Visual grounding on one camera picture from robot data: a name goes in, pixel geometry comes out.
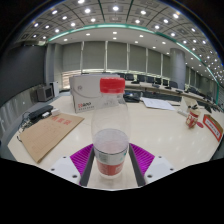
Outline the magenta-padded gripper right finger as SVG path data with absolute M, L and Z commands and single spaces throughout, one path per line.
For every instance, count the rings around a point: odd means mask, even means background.
M 173 165 L 163 156 L 155 156 L 133 143 L 129 144 L 129 155 L 139 187 L 175 172 Z

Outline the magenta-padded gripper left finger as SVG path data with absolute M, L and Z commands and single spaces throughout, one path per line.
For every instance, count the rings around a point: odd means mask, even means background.
M 71 156 L 63 156 L 49 169 L 49 172 L 74 184 L 86 187 L 94 160 L 93 145 L 87 145 Z

